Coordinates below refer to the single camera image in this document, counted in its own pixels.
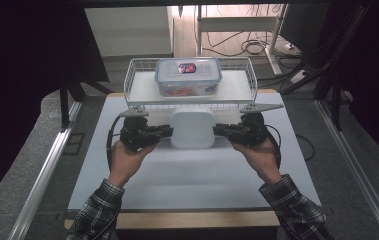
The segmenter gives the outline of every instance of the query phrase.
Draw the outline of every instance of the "hand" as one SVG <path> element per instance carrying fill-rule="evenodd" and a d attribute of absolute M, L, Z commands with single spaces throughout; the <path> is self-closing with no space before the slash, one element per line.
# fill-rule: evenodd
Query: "hand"
<path fill-rule="evenodd" d="M 241 152 L 248 164 L 257 172 L 267 185 L 275 184 L 282 180 L 276 164 L 276 155 L 270 139 L 254 147 L 246 147 L 241 144 L 231 142 L 236 151 Z"/>
<path fill-rule="evenodd" d="M 112 147 L 111 172 L 108 181 L 122 188 L 139 170 L 146 155 L 152 152 L 155 147 L 156 144 L 144 147 L 138 152 L 133 152 L 122 141 L 117 141 Z"/>

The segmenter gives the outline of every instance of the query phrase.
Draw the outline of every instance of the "wire basket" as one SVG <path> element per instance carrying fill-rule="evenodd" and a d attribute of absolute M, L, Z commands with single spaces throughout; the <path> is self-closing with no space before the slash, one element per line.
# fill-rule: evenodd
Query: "wire basket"
<path fill-rule="evenodd" d="M 155 82 L 159 58 L 135 58 L 130 61 L 124 81 L 124 95 L 129 108 L 174 109 L 181 105 L 203 105 L 212 109 L 243 108 L 255 102 L 257 78 L 248 57 L 217 58 L 222 81 L 215 96 L 162 97 Z"/>

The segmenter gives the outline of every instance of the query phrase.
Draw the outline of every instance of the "desk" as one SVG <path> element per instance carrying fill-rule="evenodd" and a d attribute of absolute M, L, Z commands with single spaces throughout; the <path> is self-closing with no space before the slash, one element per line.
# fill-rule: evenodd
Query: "desk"
<path fill-rule="evenodd" d="M 283 104 L 278 93 L 259 93 L 257 103 Z M 105 142 L 112 121 L 127 109 L 121 94 L 107 97 L 68 209 L 78 211 L 108 176 Z M 263 113 L 282 137 L 282 173 L 320 204 L 285 108 Z M 116 131 L 121 129 L 119 121 Z M 279 225 L 257 191 L 263 182 L 226 139 L 208 149 L 173 149 L 167 140 L 147 156 L 126 184 L 121 229 L 211 228 Z M 71 219 L 65 221 L 70 227 Z"/>

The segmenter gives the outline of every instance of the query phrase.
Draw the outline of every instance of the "wooden board edge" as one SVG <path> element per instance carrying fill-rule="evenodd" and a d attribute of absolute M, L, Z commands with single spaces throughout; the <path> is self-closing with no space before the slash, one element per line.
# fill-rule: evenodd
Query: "wooden board edge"
<path fill-rule="evenodd" d="M 257 92 L 258 93 L 277 93 L 277 91 L 274 89 L 258 89 Z"/>
<path fill-rule="evenodd" d="M 73 220 L 65 219 L 70 229 Z M 274 211 L 251 212 L 196 212 L 196 213 L 120 213 L 120 229 L 179 229 L 225 227 L 277 227 L 279 220 Z"/>

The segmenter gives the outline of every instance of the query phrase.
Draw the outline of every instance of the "cable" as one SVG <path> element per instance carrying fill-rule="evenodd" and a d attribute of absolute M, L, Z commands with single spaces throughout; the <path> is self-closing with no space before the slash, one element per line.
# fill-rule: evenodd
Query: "cable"
<path fill-rule="evenodd" d="M 210 42 L 210 37 L 209 37 L 209 35 L 208 35 L 208 42 L 210 43 L 211 47 L 217 47 L 218 45 L 220 45 L 220 44 L 226 42 L 227 40 L 229 40 L 229 39 L 231 39 L 231 38 L 233 38 L 233 37 L 235 37 L 235 36 L 237 36 L 237 35 L 239 35 L 239 34 L 241 34 L 241 33 L 244 33 L 244 32 L 238 32 L 238 33 L 235 33 L 235 34 L 231 35 L 230 37 L 228 37 L 228 38 L 224 39 L 223 41 L 221 41 L 221 42 L 219 42 L 219 43 L 217 43 L 217 44 L 214 44 L 214 45 L 211 44 L 211 42 Z"/>
<path fill-rule="evenodd" d="M 294 58 L 279 58 L 279 64 L 282 65 L 282 67 L 288 68 L 288 69 L 294 69 L 295 67 L 289 67 L 282 63 L 283 59 L 294 59 Z"/>
<path fill-rule="evenodd" d="M 197 6 L 193 8 L 193 34 L 195 35 L 195 42 L 198 43 L 198 39 L 196 38 L 196 26 L 195 26 L 195 15 L 196 15 L 196 8 Z"/>
<path fill-rule="evenodd" d="M 316 149 L 314 148 L 313 143 L 310 140 L 308 140 L 306 137 L 304 137 L 300 134 L 295 133 L 295 136 L 297 138 L 301 138 L 302 140 L 306 141 L 310 145 L 312 154 L 308 158 L 304 158 L 304 159 L 305 159 L 305 161 L 311 160 L 314 157 L 314 155 L 316 154 Z"/>
<path fill-rule="evenodd" d="M 273 9 L 271 9 L 272 12 L 277 13 L 280 11 L 280 8 L 282 7 L 282 4 L 275 4 Z"/>
<path fill-rule="evenodd" d="M 223 17 L 223 14 L 221 14 L 219 7 L 220 7 L 220 5 L 217 5 L 217 12 L 220 13 L 220 17 Z"/>
<path fill-rule="evenodd" d="M 107 150 L 107 161 L 108 161 L 108 167 L 111 169 L 111 156 L 112 156 L 112 150 L 111 150 L 111 145 L 112 145 L 112 138 L 114 135 L 114 129 L 115 125 L 117 125 L 118 120 L 120 120 L 120 115 L 118 115 L 114 122 L 111 125 L 111 129 L 108 131 L 108 136 L 107 136 L 107 144 L 106 144 L 106 150 Z"/>
<path fill-rule="evenodd" d="M 269 87 L 269 86 L 273 86 L 273 85 L 276 85 L 276 84 L 279 84 L 279 83 L 282 83 L 284 81 L 286 81 L 289 77 L 293 76 L 294 74 L 296 74 L 298 72 L 298 70 L 301 70 L 305 65 L 307 64 L 306 61 L 301 61 L 298 63 L 298 65 L 296 65 L 292 71 L 288 72 L 288 73 L 285 73 L 283 75 L 280 75 L 278 77 L 274 77 L 274 78 L 259 78 L 257 79 L 257 81 L 262 81 L 262 80 L 279 80 L 277 82 L 274 82 L 274 83 L 270 83 L 270 84 L 267 84 L 267 85 L 262 85 L 261 87 L 259 88 L 264 88 L 264 87 Z"/>
<path fill-rule="evenodd" d="M 279 146 L 279 148 L 280 148 L 280 146 L 282 145 L 282 138 L 280 137 L 280 133 L 279 133 L 279 131 L 278 131 L 275 127 L 270 126 L 270 125 L 266 125 L 266 124 L 264 124 L 264 126 L 269 127 L 269 128 L 272 128 L 272 129 L 277 133 L 277 136 L 279 137 L 279 143 L 278 143 L 278 146 Z"/>
<path fill-rule="evenodd" d="M 230 36 L 229 38 L 234 37 L 235 35 L 238 35 L 240 33 L 243 33 L 243 32 L 239 32 L 237 34 L 234 34 L 234 35 Z M 252 52 L 252 51 L 249 51 L 249 47 L 251 47 L 251 46 L 261 46 L 262 49 L 259 52 Z M 236 54 L 224 54 L 224 53 L 220 53 L 220 52 L 215 51 L 215 50 L 210 49 L 210 48 L 202 48 L 202 49 L 206 50 L 206 51 L 214 52 L 214 53 L 217 53 L 219 55 L 226 56 L 226 57 L 239 56 L 245 52 L 250 53 L 251 55 L 259 55 L 262 52 L 264 52 L 264 47 L 257 40 L 246 40 L 246 41 L 242 42 L 242 44 L 241 44 L 242 51 L 239 53 L 236 53 Z"/>

